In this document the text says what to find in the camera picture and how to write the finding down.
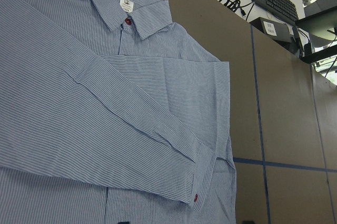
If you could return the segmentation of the blue striped button shirt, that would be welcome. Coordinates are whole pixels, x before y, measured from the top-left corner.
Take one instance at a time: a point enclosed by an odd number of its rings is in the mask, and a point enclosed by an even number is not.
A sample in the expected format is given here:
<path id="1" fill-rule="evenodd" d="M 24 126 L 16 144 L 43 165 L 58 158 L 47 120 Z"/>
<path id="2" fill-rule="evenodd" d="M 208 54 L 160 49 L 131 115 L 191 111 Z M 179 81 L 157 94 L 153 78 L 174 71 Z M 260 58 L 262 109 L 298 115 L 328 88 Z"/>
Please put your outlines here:
<path id="1" fill-rule="evenodd" d="M 167 0 L 1 0 L 1 223 L 235 223 L 230 68 Z"/>

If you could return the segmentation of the black box with label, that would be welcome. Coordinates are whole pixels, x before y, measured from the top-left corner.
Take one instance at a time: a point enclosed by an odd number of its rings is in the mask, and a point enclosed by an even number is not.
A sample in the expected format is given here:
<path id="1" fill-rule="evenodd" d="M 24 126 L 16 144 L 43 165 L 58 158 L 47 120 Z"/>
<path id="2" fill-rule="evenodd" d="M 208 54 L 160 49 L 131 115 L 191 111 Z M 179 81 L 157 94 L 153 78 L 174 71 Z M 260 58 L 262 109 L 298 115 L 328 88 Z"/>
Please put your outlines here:
<path id="1" fill-rule="evenodd" d="M 278 23 L 263 17 L 258 17 L 249 23 L 281 46 L 291 45 L 294 42 L 287 24 Z"/>

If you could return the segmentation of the black keyboard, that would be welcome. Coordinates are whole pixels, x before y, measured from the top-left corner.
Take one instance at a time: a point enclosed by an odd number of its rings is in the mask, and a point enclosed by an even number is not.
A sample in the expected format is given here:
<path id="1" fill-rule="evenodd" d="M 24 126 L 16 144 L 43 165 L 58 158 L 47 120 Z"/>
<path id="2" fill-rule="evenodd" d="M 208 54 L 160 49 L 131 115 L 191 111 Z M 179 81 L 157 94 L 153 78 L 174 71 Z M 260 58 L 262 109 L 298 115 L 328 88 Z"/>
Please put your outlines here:
<path id="1" fill-rule="evenodd" d="M 269 11 L 275 17 L 292 26 L 299 19 L 296 6 L 290 0 L 252 0 L 256 5 Z"/>

